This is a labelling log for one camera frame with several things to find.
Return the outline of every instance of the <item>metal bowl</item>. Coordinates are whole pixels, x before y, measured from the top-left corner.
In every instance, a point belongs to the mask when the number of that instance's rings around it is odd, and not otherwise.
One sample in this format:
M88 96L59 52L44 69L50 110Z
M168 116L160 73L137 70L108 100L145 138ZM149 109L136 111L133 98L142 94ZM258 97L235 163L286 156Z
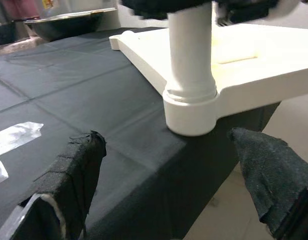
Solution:
M103 10L83 11L52 16L39 20L27 20L25 24L42 39L52 42L95 32L99 27Z

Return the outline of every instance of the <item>black tablecloth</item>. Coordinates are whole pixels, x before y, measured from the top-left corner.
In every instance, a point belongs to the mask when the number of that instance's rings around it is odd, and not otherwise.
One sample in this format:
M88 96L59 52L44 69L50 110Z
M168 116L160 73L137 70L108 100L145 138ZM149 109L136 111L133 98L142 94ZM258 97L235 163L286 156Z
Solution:
M0 56L0 131L44 124L41 137L0 156L9 173L0 183L0 227L68 138L95 130L107 157L86 220L89 239L182 238L238 162L227 131L262 130L277 107L222 118L200 137L172 133L161 96L110 48L108 37L124 30Z

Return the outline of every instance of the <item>black fabric cover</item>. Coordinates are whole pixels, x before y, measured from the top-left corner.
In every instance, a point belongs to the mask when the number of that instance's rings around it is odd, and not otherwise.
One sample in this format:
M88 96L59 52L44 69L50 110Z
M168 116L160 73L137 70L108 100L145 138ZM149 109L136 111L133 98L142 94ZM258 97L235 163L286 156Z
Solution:
M65 151L33 182L21 206L33 194L50 194L65 218L67 239L75 240L85 226L106 149L104 138L95 131L70 139Z
M167 13L196 7L211 0L121 0L121 3L134 10L134 14L145 19L163 20Z
M230 137L259 220L274 237L281 238L282 224L308 188L308 163L285 141L264 133L234 128Z
M183 137L166 126L162 96L108 37L94 32L0 56L0 131L43 123L41 137L0 156L0 227L70 136L92 129L106 139L89 240L181 239L238 163L234 127L261 131L278 104L217 121ZM134 32L153 28L132 29Z

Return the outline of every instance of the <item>white plastic stand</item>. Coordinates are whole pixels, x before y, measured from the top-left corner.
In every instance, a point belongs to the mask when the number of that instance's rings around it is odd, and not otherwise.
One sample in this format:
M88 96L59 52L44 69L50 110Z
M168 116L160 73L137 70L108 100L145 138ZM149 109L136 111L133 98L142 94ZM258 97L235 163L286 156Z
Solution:
M203 135L221 117L308 93L307 29L212 28L211 3L168 19L169 29L127 31L110 43L162 95L175 133Z

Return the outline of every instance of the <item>floor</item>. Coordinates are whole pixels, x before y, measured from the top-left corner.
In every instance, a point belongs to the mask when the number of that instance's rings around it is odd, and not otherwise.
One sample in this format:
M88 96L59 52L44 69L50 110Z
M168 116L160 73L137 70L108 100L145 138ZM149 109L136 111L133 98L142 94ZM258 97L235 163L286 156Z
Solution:
M263 131L288 142L308 162L308 95L283 101ZM272 240L237 167L184 240Z
M26 49L32 49L43 43L46 43L46 41L42 38L38 36L31 36L27 40L0 46L0 55L14 53Z

